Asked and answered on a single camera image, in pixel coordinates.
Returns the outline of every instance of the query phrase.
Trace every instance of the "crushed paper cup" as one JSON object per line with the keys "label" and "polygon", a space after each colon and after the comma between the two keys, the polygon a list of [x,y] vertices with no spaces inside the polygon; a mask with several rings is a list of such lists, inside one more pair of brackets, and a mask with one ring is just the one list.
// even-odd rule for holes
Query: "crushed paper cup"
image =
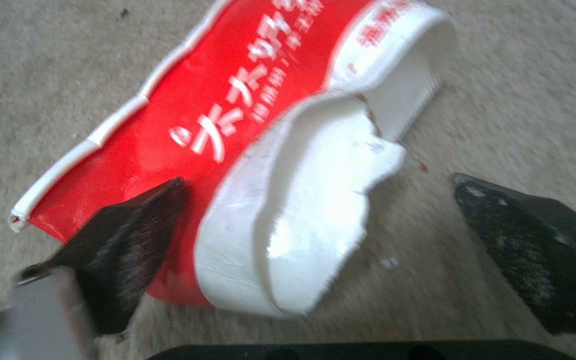
{"label": "crushed paper cup", "polygon": [[403,0],[220,0],[139,93],[14,205],[67,242],[180,176],[188,211],[148,290],[172,303],[308,312],[364,237],[367,192],[441,84],[450,17]]}

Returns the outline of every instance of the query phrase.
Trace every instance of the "beige carpet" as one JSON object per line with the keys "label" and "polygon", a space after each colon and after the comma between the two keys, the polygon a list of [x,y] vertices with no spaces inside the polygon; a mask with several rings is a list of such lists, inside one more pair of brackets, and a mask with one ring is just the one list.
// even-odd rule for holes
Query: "beige carpet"
{"label": "beige carpet", "polygon": [[[278,320],[148,298],[126,341],[102,341],[103,358],[141,360],[182,344],[490,338],[574,353],[503,281],[449,177],[468,173],[576,209],[576,0],[431,3],[457,22],[457,61],[405,138],[404,170],[372,192],[368,237],[320,306]],[[34,228],[10,232],[11,205],[137,92],[209,5],[0,0],[0,304],[16,271],[57,248]],[[398,266],[382,265],[390,258]]]}

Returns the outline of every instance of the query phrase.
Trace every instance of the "crumpled cup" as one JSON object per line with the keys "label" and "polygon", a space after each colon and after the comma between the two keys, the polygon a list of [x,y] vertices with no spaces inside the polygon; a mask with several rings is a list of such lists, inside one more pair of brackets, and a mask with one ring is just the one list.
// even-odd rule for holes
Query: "crumpled cup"
{"label": "crumpled cup", "polygon": [[313,309],[364,237],[366,194],[455,48],[402,0],[221,0],[139,93],[30,187],[9,223],[67,242],[180,176],[187,215],[149,294],[282,317]]}

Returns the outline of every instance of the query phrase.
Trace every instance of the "brown stain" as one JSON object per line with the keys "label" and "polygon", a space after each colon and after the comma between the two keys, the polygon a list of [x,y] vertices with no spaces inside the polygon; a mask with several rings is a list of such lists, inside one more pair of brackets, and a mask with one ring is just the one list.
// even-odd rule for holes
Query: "brown stain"
{"label": "brown stain", "polygon": [[378,137],[382,136],[382,130],[379,128],[379,126],[377,126],[377,117],[375,116],[375,113],[373,112],[372,109],[370,109],[370,103],[368,102],[368,98],[366,97],[366,95],[364,95],[364,93],[355,93],[354,94],[355,98],[357,98],[358,100],[360,100],[362,103],[364,103],[366,105],[366,115],[368,116],[368,120],[370,120],[370,122],[372,123],[372,125],[374,125],[375,127],[375,135],[377,135]]}

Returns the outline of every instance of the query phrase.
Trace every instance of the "red label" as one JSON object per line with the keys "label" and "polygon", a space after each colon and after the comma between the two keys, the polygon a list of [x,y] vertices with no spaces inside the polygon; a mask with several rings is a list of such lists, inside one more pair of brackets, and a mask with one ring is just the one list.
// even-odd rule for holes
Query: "red label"
{"label": "red label", "polygon": [[369,2],[233,1],[163,77],[150,103],[61,178],[30,222],[65,242],[100,208],[180,176],[191,189],[187,216],[149,292],[209,306],[195,276],[194,245],[211,199],[280,114],[325,91],[332,52]]}

